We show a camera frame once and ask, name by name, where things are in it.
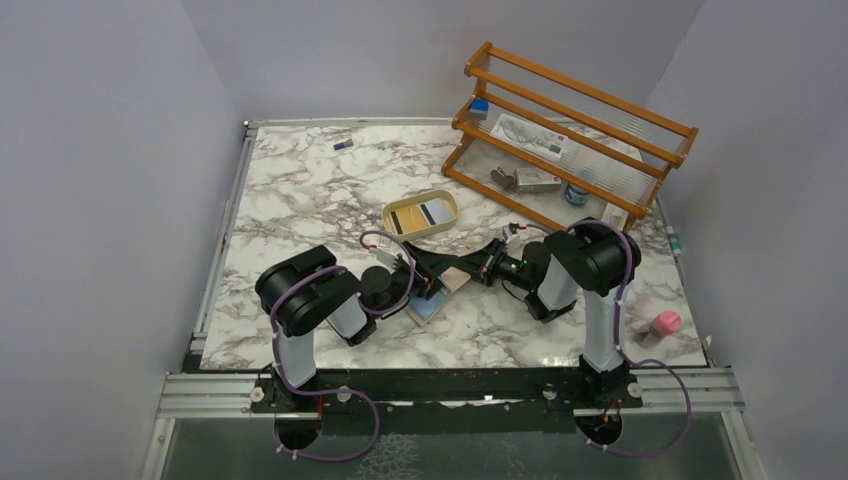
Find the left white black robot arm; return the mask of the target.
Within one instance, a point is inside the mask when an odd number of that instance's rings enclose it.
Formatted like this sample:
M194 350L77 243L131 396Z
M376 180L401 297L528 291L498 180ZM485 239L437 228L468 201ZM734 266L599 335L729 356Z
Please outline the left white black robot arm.
M404 244L388 267L360 276L319 245L265 270L255 292L272 326L273 368L287 387L299 389L317 373L314 331L323 322L350 346L371 336L377 322L410 307L435 307L450 289L441 275L459 261Z

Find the beige card holder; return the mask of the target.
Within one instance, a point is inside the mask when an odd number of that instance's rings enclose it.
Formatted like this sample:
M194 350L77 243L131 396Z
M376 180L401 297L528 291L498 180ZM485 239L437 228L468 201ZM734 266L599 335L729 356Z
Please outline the beige card holder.
M451 299L451 297L461 287L463 287L469 280L470 280L469 274L462 272L462 271L460 271L456 268L449 268L434 281L432 288L426 294L422 294L422 295L412 294L411 296L420 296L420 297L424 297L424 298L430 298L434 293L438 292L439 290L441 290L443 288L446 288L450 291L450 297L448 299L448 301L449 301ZM434 317L432 317L426 323L418 321L417 318L414 315L411 314L411 312L410 312L410 310L408 309L407 306L404 308L404 312L406 314L408 314L418 326L424 327L431 320L435 319L441 313L443 308L440 310L440 312L438 314L436 314Z

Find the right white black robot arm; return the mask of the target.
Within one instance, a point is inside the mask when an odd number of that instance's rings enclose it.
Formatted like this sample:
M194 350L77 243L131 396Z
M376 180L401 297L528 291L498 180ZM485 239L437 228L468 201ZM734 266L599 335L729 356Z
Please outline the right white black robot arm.
M580 364L598 374L610 373L626 362L623 301L640 262L635 240L592 217L527 244L519 259L505 252L501 240L469 254L447 257L448 266L483 285L508 282L524 291L523 303L542 323L573 310L582 295L586 327Z

